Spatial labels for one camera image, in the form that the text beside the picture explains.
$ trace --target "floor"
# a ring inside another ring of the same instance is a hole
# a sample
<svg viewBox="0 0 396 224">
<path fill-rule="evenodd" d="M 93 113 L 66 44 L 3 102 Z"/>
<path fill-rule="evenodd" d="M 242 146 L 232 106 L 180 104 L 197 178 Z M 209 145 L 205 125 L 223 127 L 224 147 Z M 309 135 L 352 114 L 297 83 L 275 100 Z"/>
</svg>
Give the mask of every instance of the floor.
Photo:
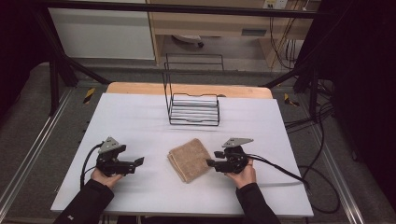
<svg viewBox="0 0 396 224">
<path fill-rule="evenodd" d="M 198 48 L 168 36 L 163 48 L 163 60 L 165 53 L 221 54 L 226 72 L 199 77 L 179 76 L 177 82 L 257 86 L 288 71 L 279 65 L 268 68 L 264 56 L 258 50 L 259 43 L 254 38 L 210 36 L 203 37 L 203 40 L 205 46 Z M 105 63 L 90 60 L 82 62 L 111 80 L 162 82 L 162 64 L 114 60 Z M 34 69 L 20 100 L 0 122 L 0 144 L 3 146 L 0 159 L 6 161 L 0 165 L 3 171 L 0 177 L 2 223 L 51 223 L 56 218 L 57 214 L 50 211 L 56 189 L 62 184 L 101 93 L 106 91 L 106 86 L 78 74 L 80 82 L 76 88 L 64 87 L 60 83 L 67 100 L 57 114 L 58 117 L 49 117 L 48 74 L 46 65 Z M 285 122 L 307 118 L 308 92 L 295 94 L 292 90 L 294 81 L 295 78 L 291 78 L 272 89 Z M 95 93 L 88 104 L 83 104 L 91 87 L 95 87 Z M 285 101 L 285 93 L 289 96 L 288 101 Z M 328 98 L 327 95 L 320 95 L 318 102 L 324 105 Z M 352 159 L 337 118 L 327 117 L 323 121 L 323 127 L 324 151 L 314 167 L 339 189 L 342 204 L 332 214 L 314 209 L 315 216 L 309 218 L 309 223 L 396 223 L 395 212 L 364 163 Z M 318 125 L 293 132 L 297 129 L 288 130 L 290 143 L 297 163 L 307 165 L 318 153 L 322 131 Z M 44 140 L 37 142 L 38 136 Z M 312 195 L 309 196 L 311 203 L 322 210 L 333 210 L 337 199 L 330 185 L 316 173 L 311 172 L 307 179 L 313 186 Z M 282 223 L 305 222 L 301 219 L 282 219 Z"/>
</svg>

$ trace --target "wire basket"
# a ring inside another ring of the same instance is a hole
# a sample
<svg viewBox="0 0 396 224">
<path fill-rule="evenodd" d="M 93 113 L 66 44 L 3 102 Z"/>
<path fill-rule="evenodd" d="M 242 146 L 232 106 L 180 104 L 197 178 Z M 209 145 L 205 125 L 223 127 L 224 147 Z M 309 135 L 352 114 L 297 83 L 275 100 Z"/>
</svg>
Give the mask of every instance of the wire basket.
<svg viewBox="0 0 396 224">
<path fill-rule="evenodd" d="M 184 62 L 171 61 L 170 56 L 181 57 Z M 188 61 L 188 59 L 200 60 L 201 58 L 214 58 L 215 60 L 210 60 L 210 62 Z M 212 93 L 192 95 L 187 92 L 174 92 L 172 90 L 171 67 L 175 69 L 175 67 L 191 68 L 191 66 L 198 66 L 205 69 L 213 69 L 213 67 L 217 66 L 221 71 L 224 71 L 222 56 L 213 54 L 166 54 L 166 63 L 164 66 L 165 70 L 169 71 L 163 72 L 163 88 L 169 123 L 173 125 L 219 126 L 220 112 L 218 96 Z M 197 70 L 194 69 L 191 72 L 183 71 L 182 74 L 188 75 L 192 73 L 197 74 Z"/>
</svg>

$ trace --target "black jacket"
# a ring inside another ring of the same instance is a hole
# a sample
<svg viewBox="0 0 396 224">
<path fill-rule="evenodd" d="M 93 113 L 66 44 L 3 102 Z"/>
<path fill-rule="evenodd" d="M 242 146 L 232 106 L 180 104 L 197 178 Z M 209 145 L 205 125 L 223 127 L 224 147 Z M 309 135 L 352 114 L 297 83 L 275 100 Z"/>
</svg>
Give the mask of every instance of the black jacket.
<svg viewBox="0 0 396 224">
<path fill-rule="evenodd" d="M 98 223 L 113 197 L 113 192 L 107 186 L 90 180 L 54 223 Z M 256 183 L 237 189 L 236 197 L 245 213 L 243 224 L 280 224 Z"/>
</svg>

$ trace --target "white table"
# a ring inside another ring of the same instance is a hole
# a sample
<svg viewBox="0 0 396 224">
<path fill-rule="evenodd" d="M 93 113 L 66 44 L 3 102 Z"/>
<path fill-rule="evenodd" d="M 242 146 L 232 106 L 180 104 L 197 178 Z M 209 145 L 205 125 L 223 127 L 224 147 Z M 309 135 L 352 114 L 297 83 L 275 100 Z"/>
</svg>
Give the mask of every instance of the white table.
<svg viewBox="0 0 396 224">
<path fill-rule="evenodd" d="M 222 173 L 206 174 L 183 183 L 166 155 L 192 138 L 213 152 L 230 137 L 253 138 L 242 145 L 246 153 L 257 154 L 299 174 L 276 100 L 219 98 L 218 127 L 175 126 L 167 119 L 163 95 L 104 93 L 90 126 L 51 207 L 63 211 L 79 191 L 79 174 L 92 147 L 114 137 L 127 146 L 121 161 L 145 157 L 135 174 L 125 176 L 114 188 L 115 198 L 106 208 L 113 215 L 208 216 L 243 215 L 235 197 L 233 182 Z M 92 153 L 87 169 L 95 165 Z M 304 185 L 277 169 L 255 161 L 258 184 L 265 200 L 279 217 L 312 217 Z"/>
</svg>

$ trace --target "folded towel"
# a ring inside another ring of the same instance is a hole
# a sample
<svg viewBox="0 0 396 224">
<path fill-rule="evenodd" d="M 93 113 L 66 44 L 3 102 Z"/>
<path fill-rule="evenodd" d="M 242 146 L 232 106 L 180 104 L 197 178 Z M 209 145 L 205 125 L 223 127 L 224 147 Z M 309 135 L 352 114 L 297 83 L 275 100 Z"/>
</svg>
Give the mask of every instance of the folded towel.
<svg viewBox="0 0 396 224">
<path fill-rule="evenodd" d="M 201 141 L 196 138 L 170 150 L 168 159 L 181 180 L 186 183 L 190 183 L 210 169 L 206 164 L 206 160 L 210 160 L 210 155 Z"/>
</svg>

